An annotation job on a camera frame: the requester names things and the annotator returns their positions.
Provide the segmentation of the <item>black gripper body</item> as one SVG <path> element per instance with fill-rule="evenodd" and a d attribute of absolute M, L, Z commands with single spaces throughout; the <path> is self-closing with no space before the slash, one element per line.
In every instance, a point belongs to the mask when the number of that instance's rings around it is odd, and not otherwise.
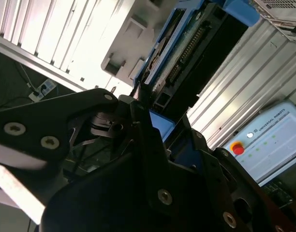
<path fill-rule="evenodd" d="M 213 232 L 213 213 L 203 178 L 170 163 L 174 181 L 172 216 L 146 200 L 139 162 L 128 154 L 68 184 L 49 201 L 43 232 Z"/>

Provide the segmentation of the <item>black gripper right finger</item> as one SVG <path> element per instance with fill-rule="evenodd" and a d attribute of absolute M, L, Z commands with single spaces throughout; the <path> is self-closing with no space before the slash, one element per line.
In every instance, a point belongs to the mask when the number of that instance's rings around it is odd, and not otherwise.
<path fill-rule="evenodd" d="M 224 148 L 209 150 L 204 136 L 190 130 L 195 167 L 204 177 L 216 231 L 294 232 L 295 226 Z"/>

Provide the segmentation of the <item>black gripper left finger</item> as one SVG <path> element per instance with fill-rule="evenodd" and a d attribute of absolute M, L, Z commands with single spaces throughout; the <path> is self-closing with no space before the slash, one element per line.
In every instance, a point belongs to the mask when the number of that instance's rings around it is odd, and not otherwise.
<path fill-rule="evenodd" d="M 68 185 L 61 174 L 68 154 L 102 137 L 113 140 L 111 162 L 136 157 L 151 208 L 174 213 L 170 164 L 150 108 L 105 89 L 0 111 L 0 190 L 25 212 L 42 213 Z"/>

